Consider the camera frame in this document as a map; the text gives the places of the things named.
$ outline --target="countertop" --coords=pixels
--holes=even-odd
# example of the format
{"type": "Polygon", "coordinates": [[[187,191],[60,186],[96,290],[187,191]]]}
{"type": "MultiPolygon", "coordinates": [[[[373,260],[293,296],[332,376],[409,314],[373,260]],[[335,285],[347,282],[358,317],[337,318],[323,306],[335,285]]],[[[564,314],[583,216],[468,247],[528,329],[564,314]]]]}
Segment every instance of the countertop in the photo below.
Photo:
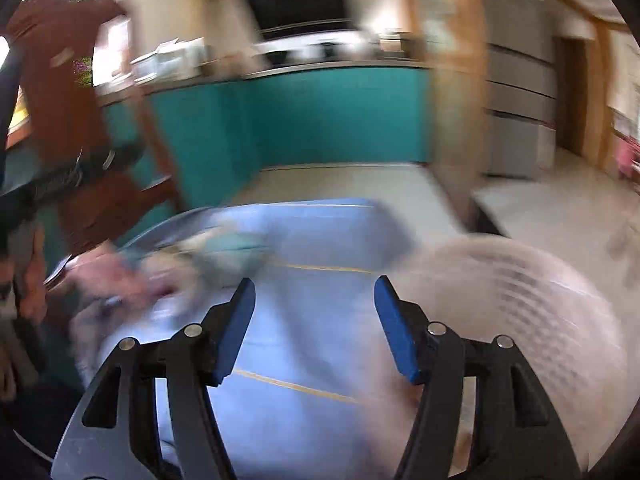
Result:
{"type": "MultiPolygon", "coordinates": [[[[183,80],[164,80],[145,83],[145,94],[155,94],[167,90],[173,90],[177,88],[186,88],[196,85],[222,83],[226,81],[234,80],[250,80],[261,77],[269,77],[274,75],[281,75],[293,72],[306,72],[308,70],[324,70],[329,68],[364,68],[364,67],[390,67],[390,68],[428,68],[427,64],[421,61],[409,60],[409,59],[375,59],[375,60],[340,60],[340,61],[323,61],[317,63],[305,63],[297,65],[282,66],[279,68],[271,68],[268,70],[261,70],[260,72],[253,72],[245,74],[240,77],[228,77],[221,75],[212,76],[197,76],[190,79],[183,80]]],[[[100,106],[108,106],[120,101],[123,101],[126,97],[126,89],[106,92],[106,86],[97,86],[98,102],[100,106]]]]}

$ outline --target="silver bolt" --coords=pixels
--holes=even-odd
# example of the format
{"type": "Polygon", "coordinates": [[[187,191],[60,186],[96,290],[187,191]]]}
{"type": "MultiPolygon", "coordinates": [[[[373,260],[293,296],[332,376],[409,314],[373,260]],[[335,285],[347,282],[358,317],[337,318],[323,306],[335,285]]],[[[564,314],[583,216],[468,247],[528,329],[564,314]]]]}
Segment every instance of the silver bolt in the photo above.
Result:
{"type": "Polygon", "coordinates": [[[447,331],[447,327],[444,326],[442,323],[438,323],[436,321],[433,323],[429,323],[427,330],[431,335],[444,335],[445,332],[447,331]]]}
{"type": "Polygon", "coordinates": [[[498,346],[500,348],[513,347],[513,339],[511,339],[508,335],[499,335],[495,341],[498,343],[498,346]]]}
{"type": "Polygon", "coordinates": [[[184,327],[184,335],[187,337],[197,337],[200,334],[202,334],[202,327],[197,323],[184,327]]]}
{"type": "Polygon", "coordinates": [[[136,340],[133,339],[132,337],[126,337],[118,343],[120,350],[124,350],[125,352],[127,350],[131,350],[135,345],[136,345],[136,340]]]}

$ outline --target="brown chair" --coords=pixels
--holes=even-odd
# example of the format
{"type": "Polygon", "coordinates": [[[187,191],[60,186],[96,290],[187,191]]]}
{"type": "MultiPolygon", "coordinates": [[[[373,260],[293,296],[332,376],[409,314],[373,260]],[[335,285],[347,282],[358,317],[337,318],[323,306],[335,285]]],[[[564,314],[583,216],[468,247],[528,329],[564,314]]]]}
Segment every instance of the brown chair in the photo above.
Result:
{"type": "MultiPolygon", "coordinates": [[[[9,22],[8,41],[24,54],[21,85],[44,168],[110,144],[92,61],[100,26],[126,15],[114,0],[26,0],[9,22]]],[[[126,172],[110,174],[62,201],[58,216],[72,256],[119,238],[156,205],[169,202],[176,213],[186,209],[176,167],[140,88],[129,89],[127,105],[161,176],[140,189],[126,172]]]]}

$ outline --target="laundry basket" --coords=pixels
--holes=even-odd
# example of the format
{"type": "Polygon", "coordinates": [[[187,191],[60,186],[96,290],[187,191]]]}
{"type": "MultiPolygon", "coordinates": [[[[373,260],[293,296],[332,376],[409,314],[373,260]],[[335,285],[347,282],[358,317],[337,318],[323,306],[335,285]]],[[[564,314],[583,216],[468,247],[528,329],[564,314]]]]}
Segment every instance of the laundry basket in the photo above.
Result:
{"type": "MultiPolygon", "coordinates": [[[[593,466],[624,423],[627,386],[619,322],[591,283],[550,254],[485,235],[414,254],[389,278],[402,300],[462,337],[512,336],[556,407],[580,465],[593,466]]],[[[394,470],[420,387],[395,370],[380,324],[371,328],[363,404],[376,455],[394,470]]],[[[474,393],[469,396],[465,381],[456,450],[470,445],[473,418],[474,393]]],[[[456,467],[465,465],[454,455],[452,473],[456,467]]]]}

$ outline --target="white floor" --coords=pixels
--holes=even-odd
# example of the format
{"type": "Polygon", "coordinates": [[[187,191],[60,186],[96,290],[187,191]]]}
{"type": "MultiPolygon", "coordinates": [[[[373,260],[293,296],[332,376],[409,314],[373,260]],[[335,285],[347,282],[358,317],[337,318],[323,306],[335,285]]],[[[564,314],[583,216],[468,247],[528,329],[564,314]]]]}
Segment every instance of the white floor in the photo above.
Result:
{"type": "Polygon", "coordinates": [[[379,200],[417,242],[428,246],[464,232],[429,172],[409,164],[265,170],[232,205],[327,198],[379,200]]]}
{"type": "Polygon", "coordinates": [[[640,394],[640,286],[624,284],[628,261],[614,260],[607,242],[639,199],[628,184],[559,150],[556,168],[538,182],[488,179],[478,202],[508,236],[548,251],[579,270],[611,302],[630,351],[634,392],[640,394]]]}

